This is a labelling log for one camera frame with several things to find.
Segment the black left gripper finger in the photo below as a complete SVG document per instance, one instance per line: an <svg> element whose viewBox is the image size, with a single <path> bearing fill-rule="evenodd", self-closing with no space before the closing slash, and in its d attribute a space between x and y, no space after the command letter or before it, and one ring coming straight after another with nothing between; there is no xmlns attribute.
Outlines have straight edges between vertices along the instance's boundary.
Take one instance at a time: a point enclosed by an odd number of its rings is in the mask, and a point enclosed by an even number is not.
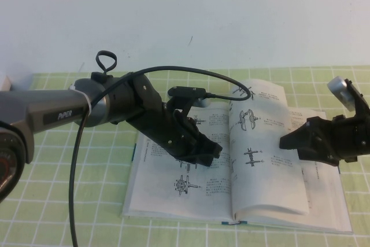
<svg viewBox="0 0 370 247"><path fill-rule="evenodd" d="M188 162L190 164L199 164L206 167L210 167L213 159L216 157L214 150L187 150L181 151L181 161Z"/></svg>
<svg viewBox="0 0 370 247"><path fill-rule="evenodd" d="M218 143L210 140L206 135L201 133L193 118L188 117L187 121L190 127L191 136L195 140L192 154L197 157L219 158L223 148Z"/></svg>

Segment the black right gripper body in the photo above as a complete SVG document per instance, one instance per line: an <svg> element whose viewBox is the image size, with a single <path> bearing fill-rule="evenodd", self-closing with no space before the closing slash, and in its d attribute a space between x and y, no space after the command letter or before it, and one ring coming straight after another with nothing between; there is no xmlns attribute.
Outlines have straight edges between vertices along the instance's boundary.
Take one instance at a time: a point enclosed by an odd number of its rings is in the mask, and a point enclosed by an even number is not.
<svg viewBox="0 0 370 247"><path fill-rule="evenodd" d="M369 154L369 114L339 115L332 120L316 116L306 123L313 132L312 149L333 147L339 161L356 161L358 156Z"/></svg>

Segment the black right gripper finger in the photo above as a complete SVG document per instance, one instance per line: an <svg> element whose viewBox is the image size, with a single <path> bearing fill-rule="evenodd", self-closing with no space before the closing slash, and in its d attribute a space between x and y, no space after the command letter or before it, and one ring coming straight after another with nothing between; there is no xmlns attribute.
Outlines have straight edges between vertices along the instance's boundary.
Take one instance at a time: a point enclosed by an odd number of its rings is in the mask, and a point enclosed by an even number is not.
<svg viewBox="0 0 370 247"><path fill-rule="evenodd" d="M280 138L279 147L281 149L311 149L313 132L309 123L305 123L298 129Z"/></svg>
<svg viewBox="0 0 370 247"><path fill-rule="evenodd" d="M333 147L323 147L318 150L303 147L298 148L297 152L300 160L316 161L333 167L337 167L339 165L339 159Z"/></svg>

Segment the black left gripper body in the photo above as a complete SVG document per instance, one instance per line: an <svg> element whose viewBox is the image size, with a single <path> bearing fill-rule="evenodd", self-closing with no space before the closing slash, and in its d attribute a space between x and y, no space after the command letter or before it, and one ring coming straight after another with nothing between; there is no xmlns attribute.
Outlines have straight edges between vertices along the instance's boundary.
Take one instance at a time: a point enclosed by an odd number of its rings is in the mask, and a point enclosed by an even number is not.
<svg viewBox="0 0 370 247"><path fill-rule="evenodd" d="M191 145L175 126L175 118L164 108L160 94L145 75L132 80L135 95L134 115L129 124L160 145L176 159L188 159Z"/></svg>

